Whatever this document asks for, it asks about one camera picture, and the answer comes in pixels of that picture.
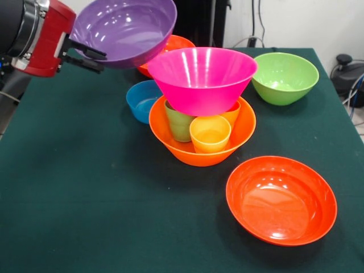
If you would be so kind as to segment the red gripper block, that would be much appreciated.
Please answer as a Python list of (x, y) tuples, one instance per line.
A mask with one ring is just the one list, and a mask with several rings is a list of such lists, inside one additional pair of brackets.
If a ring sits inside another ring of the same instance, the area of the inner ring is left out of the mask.
[(19, 58), (19, 70), (38, 77), (53, 77), (61, 63), (61, 48), (81, 51), (89, 59), (65, 55), (63, 62), (100, 74), (106, 53), (66, 38), (72, 31), (76, 13), (60, 1), (35, 1), (36, 31), (28, 50)]

